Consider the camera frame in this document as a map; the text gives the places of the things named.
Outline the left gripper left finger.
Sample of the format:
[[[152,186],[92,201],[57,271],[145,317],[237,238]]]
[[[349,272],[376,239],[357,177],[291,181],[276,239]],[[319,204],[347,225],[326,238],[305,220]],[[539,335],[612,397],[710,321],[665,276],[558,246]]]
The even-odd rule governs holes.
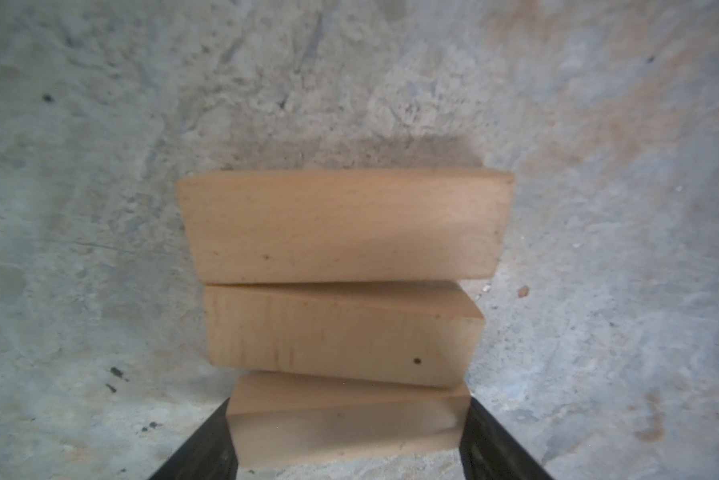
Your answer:
[[[150,480],[235,480],[238,459],[226,410],[229,398],[159,467]]]

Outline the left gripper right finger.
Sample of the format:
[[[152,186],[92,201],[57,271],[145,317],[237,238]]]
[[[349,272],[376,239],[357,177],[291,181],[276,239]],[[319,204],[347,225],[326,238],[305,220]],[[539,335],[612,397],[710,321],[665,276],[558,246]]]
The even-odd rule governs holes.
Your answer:
[[[475,397],[465,417],[459,456],[466,480],[553,480]]]

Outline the natural wood block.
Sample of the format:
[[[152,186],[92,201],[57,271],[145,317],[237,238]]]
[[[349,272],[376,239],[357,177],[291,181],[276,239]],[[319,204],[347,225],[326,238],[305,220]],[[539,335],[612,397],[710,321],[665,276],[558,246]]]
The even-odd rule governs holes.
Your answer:
[[[471,392],[255,373],[237,381],[227,404],[243,468],[423,454],[457,448]]]
[[[206,284],[489,278],[515,178],[489,168],[217,171],[177,199]]]
[[[455,284],[207,285],[210,361],[319,377],[453,387],[485,316]]]

